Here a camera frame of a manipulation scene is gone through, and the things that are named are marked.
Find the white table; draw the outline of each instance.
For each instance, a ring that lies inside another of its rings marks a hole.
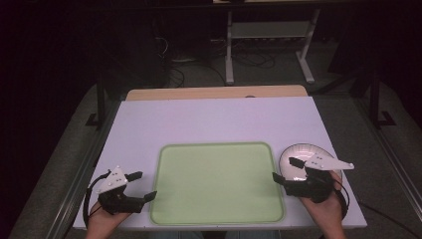
[[[315,144],[335,156],[311,97],[126,101],[121,103],[115,117],[92,181],[117,165],[127,174],[142,171],[142,179],[131,182],[124,193],[143,197],[152,191],[159,152],[164,146],[243,141],[267,143],[272,148],[277,168],[283,150],[296,143]],[[352,158],[341,159],[352,162]],[[350,195],[349,210],[343,220],[344,228],[365,227],[366,221],[346,177],[343,184]],[[151,223],[147,203],[141,213],[131,215],[120,228],[210,231],[316,227],[299,200],[287,196],[284,189],[282,192],[286,212],[285,218],[277,223],[159,226]],[[96,200],[97,196],[93,194],[91,206]],[[74,227],[85,228],[82,209]]]

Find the metal leg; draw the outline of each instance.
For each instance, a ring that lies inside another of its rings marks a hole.
[[[232,64],[232,12],[228,14],[227,20],[227,54],[226,54],[226,84],[231,86],[235,84],[233,78]]]
[[[319,16],[319,12],[320,12],[320,9],[314,10],[313,18],[311,19],[310,24],[307,29],[307,34],[305,37],[305,45],[301,51],[296,52],[296,56],[298,57],[298,61],[299,61],[299,64],[301,65],[302,72],[304,73],[307,83],[309,84],[313,84],[315,82],[315,79],[310,70],[310,67],[308,66],[306,57],[307,57],[307,53],[308,53],[308,49],[310,47],[311,41],[313,39],[314,30],[317,25],[317,17]]]

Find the person's right hand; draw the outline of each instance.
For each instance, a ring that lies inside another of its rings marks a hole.
[[[330,172],[333,179],[342,183],[341,178],[333,171]],[[334,183],[337,190],[341,190],[341,185]],[[308,213],[313,218],[316,225],[322,231],[325,239],[343,239],[344,231],[341,225],[341,204],[333,191],[328,199],[321,203],[314,203],[309,198],[300,198]]]

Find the gray floor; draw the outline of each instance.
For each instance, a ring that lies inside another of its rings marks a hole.
[[[235,63],[235,86],[300,84],[308,91],[314,91],[338,77],[336,74],[326,72],[335,51],[335,43],[312,45],[308,61],[316,78],[316,83],[313,85],[305,83],[294,54],[297,49],[298,45],[290,45],[283,51],[274,50],[273,52],[278,53],[277,56],[273,54],[276,65],[270,69],[247,67]],[[256,61],[260,59],[254,55],[248,55],[247,58],[255,58]],[[224,76],[224,58],[216,58],[208,66],[212,68],[204,67],[203,64],[177,67],[185,76],[184,87],[223,86],[223,81],[217,72]],[[177,81],[179,80],[174,79],[168,87],[177,86]],[[384,126],[382,130],[374,129],[366,116],[368,97],[360,100],[351,98],[346,93],[351,83],[346,83],[331,93],[316,96],[314,99],[338,157],[351,161],[356,166],[355,170],[346,173],[353,191],[358,200],[389,215],[422,236],[421,220],[400,186],[389,156],[383,149],[383,144],[378,140],[380,134],[385,136],[416,187],[421,189],[422,175],[419,170],[422,168],[422,161],[418,155],[422,152],[422,131],[400,105],[394,92],[383,85],[381,86],[380,109],[388,111],[397,125]],[[46,170],[46,175],[43,174],[40,179],[11,238],[44,238],[48,234],[50,225],[61,207],[61,200],[66,196],[73,176],[76,175],[78,166],[81,164],[82,155],[86,153],[90,140],[98,133],[93,127],[85,126],[89,115],[96,111],[95,96],[96,89],[91,89],[82,100],[52,155],[48,165],[52,169]],[[49,171],[53,171],[54,175],[48,175]],[[52,177],[57,178],[57,181],[52,182]],[[46,198],[42,192],[52,188],[57,191],[57,195]],[[362,211],[368,226],[347,230],[349,238],[412,238],[411,234],[379,214],[364,207]],[[67,238],[84,238],[84,235],[85,232],[82,230],[71,229]],[[282,235],[287,239],[318,238],[320,232],[317,229],[292,230],[283,231]],[[146,236],[147,232],[117,231],[112,238],[145,238]]]

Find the person's left hand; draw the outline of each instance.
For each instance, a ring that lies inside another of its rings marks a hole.
[[[124,221],[131,213],[117,213],[111,215],[103,210],[97,202],[90,212],[90,220],[88,224],[88,232],[86,238],[108,238],[114,229]]]

